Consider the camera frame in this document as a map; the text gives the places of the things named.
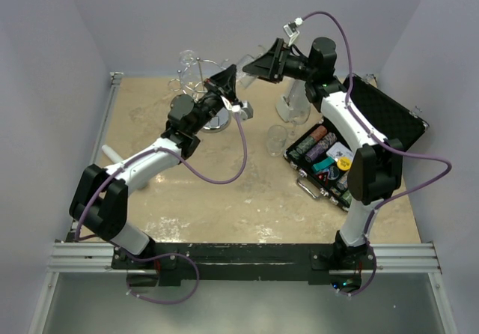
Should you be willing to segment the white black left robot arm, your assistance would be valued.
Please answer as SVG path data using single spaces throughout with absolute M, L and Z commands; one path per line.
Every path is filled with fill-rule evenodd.
M 154 262 L 152 239 L 127 220 L 129 196 L 160 172 L 184 163 L 199 146 L 201 129 L 227 105 L 240 104 L 236 77 L 237 67 L 232 64 L 206 79 L 207 92 L 201 99 L 177 95 L 165 131 L 150 146 L 112 166 L 92 164 L 83 171 L 69 209 L 77 222 L 77 240 L 81 227 L 86 227 L 128 251 L 129 260 L 138 268 Z

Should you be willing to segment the tall clear flute glass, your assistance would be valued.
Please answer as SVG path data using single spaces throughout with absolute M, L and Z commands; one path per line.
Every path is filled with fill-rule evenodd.
M 266 51 L 266 48 L 263 45 L 258 45 L 252 53 L 247 53 L 240 60 L 236 63 L 237 66 L 237 74 L 236 74 L 236 86 L 238 88 L 247 89 L 254 80 L 256 80 L 256 76 L 251 74 L 247 74 L 243 68 L 247 64 L 252 63 L 254 60 L 261 57 Z

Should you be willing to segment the ribbed clear glass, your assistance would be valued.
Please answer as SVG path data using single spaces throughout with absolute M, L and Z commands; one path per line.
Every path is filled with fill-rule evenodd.
M 273 125 L 268 129 L 266 149 L 270 156 L 280 156 L 287 141 L 287 130 L 281 125 Z

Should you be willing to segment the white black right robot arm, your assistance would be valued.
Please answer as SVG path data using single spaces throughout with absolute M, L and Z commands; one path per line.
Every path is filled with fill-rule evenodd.
M 353 197 L 346 222 L 336 235 L 335 263 L 344 269 L 356 264 L 368 251 L 370 227 L 379 209 L 399 188 L 403 146 L 389 139 L 366 120 L 335 76 L 336 44 L 318 37 L 307 57 L 296 56 L 292 47 L 276 39 L 272 48 L 243 67 L 248 75 L 271 83 L 284 77 L 302 80 L 308 101 L 329 120 L 353 152 L 347 183 Z

